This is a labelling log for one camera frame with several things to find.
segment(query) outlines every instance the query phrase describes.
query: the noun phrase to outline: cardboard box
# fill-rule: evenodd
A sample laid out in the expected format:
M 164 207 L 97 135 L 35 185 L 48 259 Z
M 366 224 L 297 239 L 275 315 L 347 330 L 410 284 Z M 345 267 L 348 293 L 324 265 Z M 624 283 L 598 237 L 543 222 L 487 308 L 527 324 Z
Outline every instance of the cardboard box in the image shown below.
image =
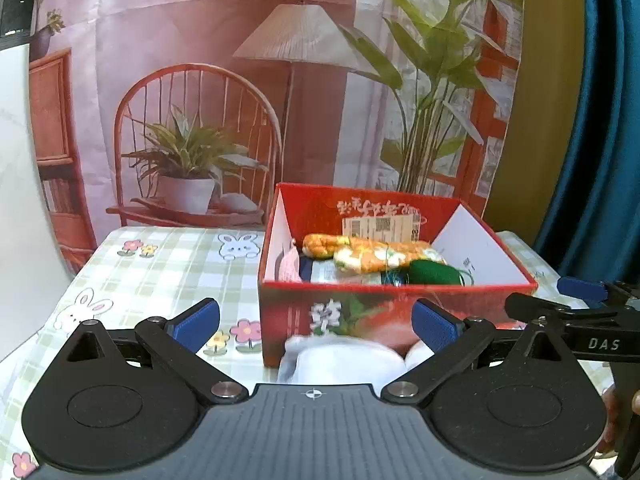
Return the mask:
M 278 282 L 277 269 L 291 239 L 342 234 L 342 220 L 356 216 L 420 215 L 420 240 L 447 262 L 471 273 L 474 285 L 353 285 Z M 493 231 L 455 198 L 371 189 L 278 184 L 258 270 L 262 355 L 277 367 L 293 335 L 324 332 L 379 341 L 404 354 L 417 336 L 411 310 L 427 298 L 458 317 L 484 317 L 502 328 L 512 292 L 532 294 L 537 284 Z

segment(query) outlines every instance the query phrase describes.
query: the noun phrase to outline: white plant pot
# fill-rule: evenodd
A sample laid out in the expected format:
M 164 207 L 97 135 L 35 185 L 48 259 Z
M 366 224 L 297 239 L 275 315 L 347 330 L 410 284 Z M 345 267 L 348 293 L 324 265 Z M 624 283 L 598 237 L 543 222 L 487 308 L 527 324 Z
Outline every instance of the white plant pot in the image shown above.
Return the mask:
M 161 176 L 159 185 L 159 194 L 167 206 L 177 211 L 203 215 L 209 208 L 216 181 L 212 178 Z

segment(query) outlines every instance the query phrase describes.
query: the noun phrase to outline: lampshade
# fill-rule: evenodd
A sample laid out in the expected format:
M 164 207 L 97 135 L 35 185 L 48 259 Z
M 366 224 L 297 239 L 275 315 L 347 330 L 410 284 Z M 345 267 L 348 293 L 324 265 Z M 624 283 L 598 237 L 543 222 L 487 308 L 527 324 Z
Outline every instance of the lampshade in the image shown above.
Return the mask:
M 375 72 L 319 5 L 280 4 L 234 57 L 320 63 Z

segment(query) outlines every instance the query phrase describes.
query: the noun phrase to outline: checkered tablecloth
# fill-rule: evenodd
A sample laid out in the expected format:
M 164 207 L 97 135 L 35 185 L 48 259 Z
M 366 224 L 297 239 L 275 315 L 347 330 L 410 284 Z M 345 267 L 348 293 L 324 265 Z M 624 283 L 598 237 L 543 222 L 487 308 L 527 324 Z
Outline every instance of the checkered tablecloth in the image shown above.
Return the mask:
M 585 307 L 558 294 L 558 275 L 516 235 L 503 232 L 500 237 L 540 284 L 537 296 Z M 274 381 L 274 370 L 262 366 L 259 332 L 252 323 L 260 319 L 256 276 L 263 238 L 258 231 L 197 228 L 129 227 L 111 233 L 44 327 L 17 350 L 15 367 L 5 370 L 8 379 L 0 388 L 4 415 L 0 479 L 21 478 L 31 467 L 31 450 L 20 426 L 22 407 L 72 332 L 71 316 L 67 320 L 65 316 L 78 316 L 72 306 L 81 298 L 88 300 L 90 312 L 97 309 L 107 329 L 132 328 L 149 316 L 171 318 L 202 298 L 215 298 L 221 307 L 220 332 L 198 355 L 250 391 L 256 383 Z M 78 312 L 84 319 L 92 316 Z M 239 326 L 253 327 L 251 338 L 234 336 L 243 332 Z M 583 363 L 583 367 L 597 389 L 610 384 L 608 368 L 600 363 Z

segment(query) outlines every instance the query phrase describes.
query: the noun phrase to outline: wooden cabinet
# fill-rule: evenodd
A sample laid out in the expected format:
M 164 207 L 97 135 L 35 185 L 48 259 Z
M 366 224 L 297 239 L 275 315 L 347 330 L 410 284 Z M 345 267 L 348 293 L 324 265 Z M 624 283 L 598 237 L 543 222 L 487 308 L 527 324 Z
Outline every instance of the wooden cabinet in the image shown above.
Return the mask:
M 31 126 L 42 192 L 62 254 L 78 271 L 96 243 L 73 128 L 71 50 L 29 64 Z

